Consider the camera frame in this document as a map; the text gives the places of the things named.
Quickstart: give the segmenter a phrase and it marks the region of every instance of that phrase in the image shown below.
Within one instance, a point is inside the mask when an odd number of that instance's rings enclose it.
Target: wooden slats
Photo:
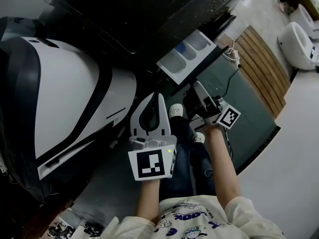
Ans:
[[[217,43],[232,46],[232,40],[227,35],[220,37]],[[290,86],[284,69],[252,26],[241,34],[234,47],[240,56],[242,75],[276,118],[286,104],[284,96]]]

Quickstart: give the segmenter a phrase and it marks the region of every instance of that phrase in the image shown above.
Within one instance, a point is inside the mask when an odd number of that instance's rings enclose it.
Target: wall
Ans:
[[[43,0],[0,0],[0,17],[39,18],[50,7]]]
[[[308,239],[319,227],[318,93],[319,74],[299,72],[276,120],[281,131],[239,175],[244,195],[288,239]]]

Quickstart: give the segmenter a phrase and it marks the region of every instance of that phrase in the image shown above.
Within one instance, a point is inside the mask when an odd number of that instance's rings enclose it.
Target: leg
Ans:
[[[192,139],[192,132],[189,129],[188,121],[180,116],[174,116],[170,119],[170,128],[171,134],[177,137],[176,161],[173,177],[161,180],[160,201],[193,195],[189,169],[189,140]]]
[[[193,167],[196,193],[197,195],[215,196],[211,160],[203,142],[204,140],[193,141],[190,144],[190,163]]]

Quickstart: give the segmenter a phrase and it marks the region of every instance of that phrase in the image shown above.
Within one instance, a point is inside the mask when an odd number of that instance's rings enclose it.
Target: sneaker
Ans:
[[[172,118],[175,116],[183,117],[183,106],[181,104],[172,105],[168,110],[168,116],[169,118]]]
[[[205,136],[201,132],[196,132],[197,136],[194,137],[194,142],[205,142]]]

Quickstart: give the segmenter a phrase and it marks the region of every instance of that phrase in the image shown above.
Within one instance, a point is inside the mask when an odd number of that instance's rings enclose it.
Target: black countertop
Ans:
[[[129,63],[148,68],[238,0],[56,0]]]

